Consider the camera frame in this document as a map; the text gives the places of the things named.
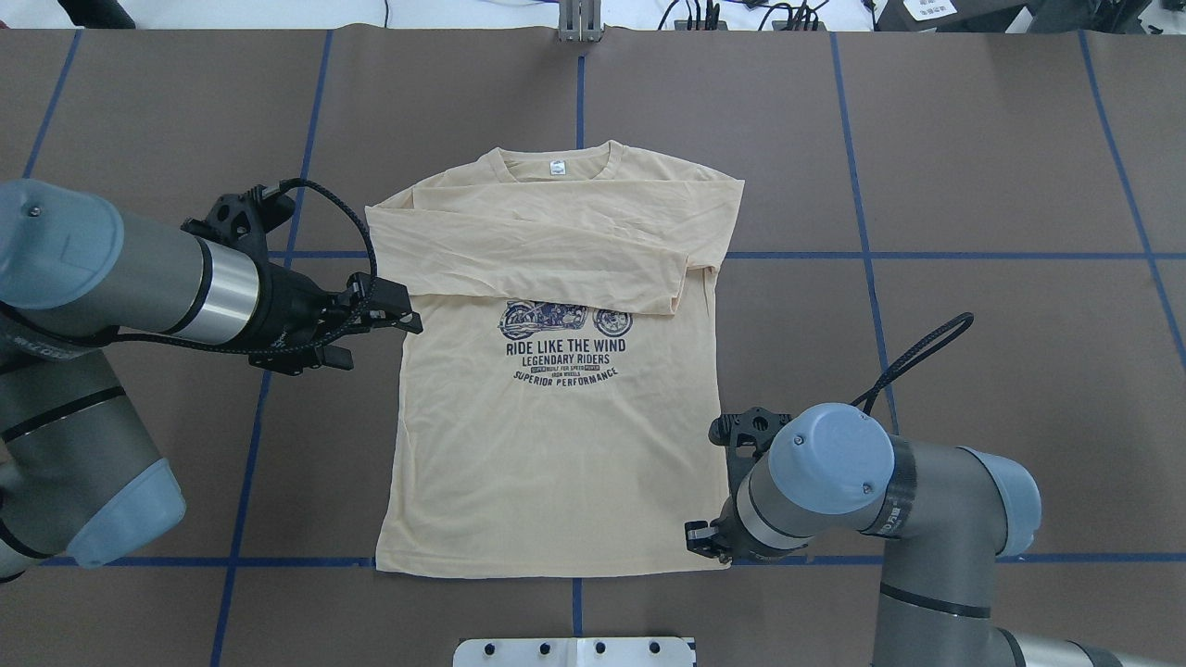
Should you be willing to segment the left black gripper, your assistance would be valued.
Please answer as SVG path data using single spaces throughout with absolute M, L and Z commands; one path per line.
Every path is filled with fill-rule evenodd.
M 259 304 L 250 318 L 251 367 L 285 376 L 321 368 L 352 371 L 352 352 L 330 343 L 376 329 L 423 333 L 421 316 L 412 309 L 402 282 L 356 271 L 334 292 L 276 263 L 256 262 L 255 269 Z M 294 352 L 296 347 L 302 351 Z

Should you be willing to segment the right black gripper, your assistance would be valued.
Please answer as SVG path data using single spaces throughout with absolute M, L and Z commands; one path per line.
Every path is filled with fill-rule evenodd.
M 686 550 L 720 563 L 757 563 L 770 555 L 766 545 L 744 525 L 733 497 L 725 502 L 718 519 L 686 522 Z

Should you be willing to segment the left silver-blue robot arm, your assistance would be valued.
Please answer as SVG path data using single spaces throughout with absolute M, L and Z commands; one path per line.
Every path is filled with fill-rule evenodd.
M 339 292 L 270 261 L 268 236 L 294 216 L 296 188 L 340 207 L 361 233 L 369 267 Z M 177 229 L 100 195 L 4 182 L 1 300 L 4 583 L 59 554 L 109 564 L 185 515 L 106 347 L 187 347 L 296 376 L 351 369 L 344 336 L 423 329 L 410 292 L 380 277 L 364 220 L 301 178 L 221 195 Z

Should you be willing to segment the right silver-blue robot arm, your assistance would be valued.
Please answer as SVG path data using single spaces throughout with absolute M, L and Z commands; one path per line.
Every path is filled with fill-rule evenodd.
M 1149 658 L 1008 633 L 991 620 L 1000 557 L 1041 528 L 1032 474 L 973 447 L 887 432 L 862 409 L 723 414 L 728 497 L 686 525 L 687 550 L 723 564 L 774 564 L 834 529 L 884 541 L 874 666 L 1149 666 Z

